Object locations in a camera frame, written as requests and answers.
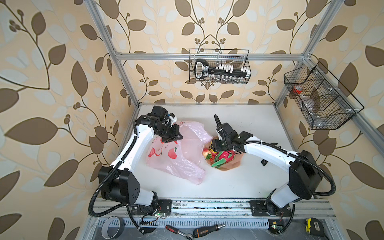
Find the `screwdriver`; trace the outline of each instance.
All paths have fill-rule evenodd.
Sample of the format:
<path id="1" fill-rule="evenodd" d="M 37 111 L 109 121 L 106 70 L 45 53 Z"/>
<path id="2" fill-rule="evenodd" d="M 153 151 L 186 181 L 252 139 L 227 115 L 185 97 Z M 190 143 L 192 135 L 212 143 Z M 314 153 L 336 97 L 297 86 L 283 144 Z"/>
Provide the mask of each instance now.
<path id="1" fill-rule="evenodd" d="M 210 227 L 199 227 L 193 231 L 193 236 L 195 238 L 204 237 L 211 232 L 219 231 L 222 227 L 225 227 L 225 224 L 216 224 Z"/>

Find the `floral wallpaper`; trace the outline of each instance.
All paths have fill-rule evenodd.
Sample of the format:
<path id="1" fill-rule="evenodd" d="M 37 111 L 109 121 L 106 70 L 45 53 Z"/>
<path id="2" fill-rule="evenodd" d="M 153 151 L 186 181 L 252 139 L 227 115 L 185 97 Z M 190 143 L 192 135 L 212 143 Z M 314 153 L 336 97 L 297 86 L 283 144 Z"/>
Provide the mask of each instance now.
<path id="1" fill-rule="evenodd" d="M 81 1 L 0 0 L 0 51 L 0 238 L 73 240 L 133 106 Z"/>
<path id="2" fill-rule="evenodd" d="M 330 0 L 96 0 L 117 51 L 302 53 Z"/>
<path id="3" fill-rule="evenodd" d="M 248 84 L 220 84 L 189 79 L 182 61 L 123 61 L 137 99 L 143 103 L 273 103 L 292 61 L 250 61 Z"/>
<path id="4" fill-rule="evenodd" d="M 379 0 L 344 1 L 312 57 L 362 102 L 365 109 L 361 114 L 384 134 L 383 10 L 384 2 Z M 279 110 L 299 151 L 311 152 L 333 176 L 337 190 L 329 199 L 346 236 L 351 240 L 384 239 L 384 157 L 352 121 L 337 130 L 315 131 L 308 129 L 289 96 Z M 327 190 L 330 184 L 323 179 L 319 187 Z"/>

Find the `roll of tape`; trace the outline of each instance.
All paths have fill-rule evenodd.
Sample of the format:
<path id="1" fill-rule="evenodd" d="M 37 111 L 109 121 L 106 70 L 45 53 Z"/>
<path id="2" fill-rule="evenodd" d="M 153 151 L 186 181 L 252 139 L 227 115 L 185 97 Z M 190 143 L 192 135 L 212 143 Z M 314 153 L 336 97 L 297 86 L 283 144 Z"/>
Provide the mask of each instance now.
<path id="1" fill-rule="evenodd" d="M 108 227 L 110 225 L 111 222 L 117 220 L 119 222 L 119 229 L 117 230 L 117 232 L 113 235 L 113 236 L 109 236 L 108 235 Z M 124 231 L 124 219 L 121 218 L 121 217 L 116 217 L 116 216 L 113 216 L 113 217 L 109 217 L 107 220 L 105 220 L 105 222 L 103 223 L 103 226 L 101 227 L 101 235 L 104 239 L 116 239 L 118 238 L 122 232 Z"/>

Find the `wire basket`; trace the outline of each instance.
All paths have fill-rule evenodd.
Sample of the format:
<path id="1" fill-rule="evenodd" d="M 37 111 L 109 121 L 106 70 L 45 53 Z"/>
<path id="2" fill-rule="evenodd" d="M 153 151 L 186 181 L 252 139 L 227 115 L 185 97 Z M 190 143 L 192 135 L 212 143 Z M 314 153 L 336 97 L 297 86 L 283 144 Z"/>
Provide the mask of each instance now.
<path id="1" fill-rule="evenodd" d="M 325 77 L 337 80 L 334 87 Z M 284 84 L 311 129 L 338 129 L 364 109 L 361 102 L 321 62 L 284 74 Z M 350 100 L 359 107 L 353 107 Z"/>
<path id="2" fill-rule="evenodd" d="M 189 79 L 201 83 L 247 84 L 251 77 L 249 50 L 189 50 Z"/>

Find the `pink plastic bag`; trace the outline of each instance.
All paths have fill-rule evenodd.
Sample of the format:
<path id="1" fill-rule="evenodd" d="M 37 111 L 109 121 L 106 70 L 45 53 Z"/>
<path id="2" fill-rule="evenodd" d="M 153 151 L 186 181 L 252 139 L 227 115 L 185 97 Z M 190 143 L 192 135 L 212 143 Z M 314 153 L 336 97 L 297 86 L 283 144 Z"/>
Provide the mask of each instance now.
<path id="1" fill-rule="evenodd" d="M 182 140 L 163 143 L 161 137 L 156 136 L 147 155 L 149 167 L 184 178 L 198 185 L 205 177 L 205 171 L 199 168 L 205 144 L 212 140 L 199 122 L 177 122 L 180 125 Z"/>

